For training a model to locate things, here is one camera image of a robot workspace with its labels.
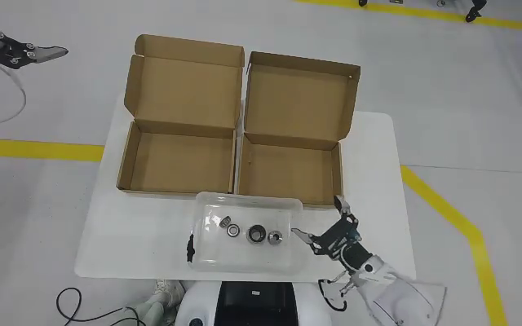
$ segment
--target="shoe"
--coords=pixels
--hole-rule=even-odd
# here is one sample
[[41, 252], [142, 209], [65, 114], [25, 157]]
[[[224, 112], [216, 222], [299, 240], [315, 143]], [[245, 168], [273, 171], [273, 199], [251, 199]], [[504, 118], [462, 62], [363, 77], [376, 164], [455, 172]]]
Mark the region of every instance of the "shoe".
[[156, 280], [156, 288], [153, 296], [160, 296], [166, 294], [168, 301], [165, 309], [171, 309], [178, 306], [183, 300], [185, 289], [178, 280]]
[[471, 23], [473, 20], [476, 19], [476, 17], [482, 17], [482, 15], [475, 9], [475, 7], [472, 7], [470, 9], [470, 12], [466, 15], [466, 22]]

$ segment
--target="clear plastic container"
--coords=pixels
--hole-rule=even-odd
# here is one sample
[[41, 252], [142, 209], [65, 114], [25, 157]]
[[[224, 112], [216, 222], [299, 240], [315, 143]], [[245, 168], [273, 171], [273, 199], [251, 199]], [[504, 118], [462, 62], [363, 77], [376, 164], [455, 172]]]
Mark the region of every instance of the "clear plastic container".
[[[263, 272], [291, 275], [296, 272], [299, 257], [295, 254], [299, 239], [290, 236], [292, 221], [301, 218], [303, 204], [296, 199], [225, 195], [201, 192], [194, 209], [194, 249], [190, 266], [198, 271]], [[219, 223], [229, 216], [231, 224], [240, 228], [231, 237]], [[247, 232], [259, 224], [267, 238], [253, 244]], [[280, 244], [269, 244], [268, 233], [279, 231]]]

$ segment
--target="metal bearing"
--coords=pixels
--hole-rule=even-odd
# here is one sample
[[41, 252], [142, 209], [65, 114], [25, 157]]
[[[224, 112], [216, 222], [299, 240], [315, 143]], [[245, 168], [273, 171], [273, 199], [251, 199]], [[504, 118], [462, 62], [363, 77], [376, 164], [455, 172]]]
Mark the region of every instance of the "metal bearing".
[[240, 228], [237, 224], [229, 224], [227, 227], [227, 234], [228, 236], [231, 236], [232, 238], [235, 238], [236, 236], [239, 236]]
[[283, 241], [283, 235], [279, 231], [268, 233], [268, 243], [270, 245], [278, 245]]
[[227, 216], [224, 219], [222, 219], [221, 222], [219, 222], [219, 227], [222, 227], [224, 229], [225, 227], [228, 227], [228, 224], [230, 224], [231, 221], [232, 219], [230, 218], [230, 216]]
[[256, 224], [248, 229], [246, 239], [252, 244], [259, 244], [267, 237], [267, 230], [262, 225]]

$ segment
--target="white robotic arm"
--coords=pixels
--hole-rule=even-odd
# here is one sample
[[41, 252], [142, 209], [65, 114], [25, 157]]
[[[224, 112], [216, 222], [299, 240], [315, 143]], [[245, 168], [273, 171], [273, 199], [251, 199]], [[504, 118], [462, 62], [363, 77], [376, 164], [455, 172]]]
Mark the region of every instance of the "white robotic arm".
[[[344, 311], [347, 308], [344, 296], [356, 289], [369, 313], [382, 326], [437, 325], [446, 287], [409, 280], [379, 256], [369, 253], [360, 243], [362, 239], [356, 229], [359, 221], [351, 213], [348, 203], [336, 196], [335, 206], [341, 219], [322, 236], [292, 229], [310, 245], [314, 254], [339, 260], [346, 269], [333, 280], [318, 281], [326, 303], [336, 311]], [[330, 296], [328, 289], [334, 288], [346, 273], [351, 276], [350, 281]]]

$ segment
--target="concrete floor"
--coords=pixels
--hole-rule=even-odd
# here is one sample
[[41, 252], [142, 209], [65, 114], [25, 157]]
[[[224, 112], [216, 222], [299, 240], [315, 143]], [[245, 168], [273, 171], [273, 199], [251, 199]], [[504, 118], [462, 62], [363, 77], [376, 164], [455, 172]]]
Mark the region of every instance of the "concrete floor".
[[[484, 13], [516, 19], [517, 8], [520, 2], [503, 0]], [[2, 4], [0, 21], [8, 36], [71, 51], [19, 71], [29, 104], [0, 125], [0, 139], [104, 144], [140, 33], [360, 65], [356, 109], [389, 114], [401, 164], [482, 230], [507, 318], [522, 323], [521, 31], [289, 0], [19, 0]], [[2, 110], [20, 103], [9, 87], [0, 76]], [[73, 273], [97, 166], [0, 158], [2, 324], [62, 324], [55, 296], [68, 286], [82, 289], [83, 316], [149, 294], [151, 280]], [[449, 287], [440, 325], [488, 325], [467, 242], [407, 187], [405, 193], [418, 278]], [[334, 319], [350, 324], [342, 315]]]

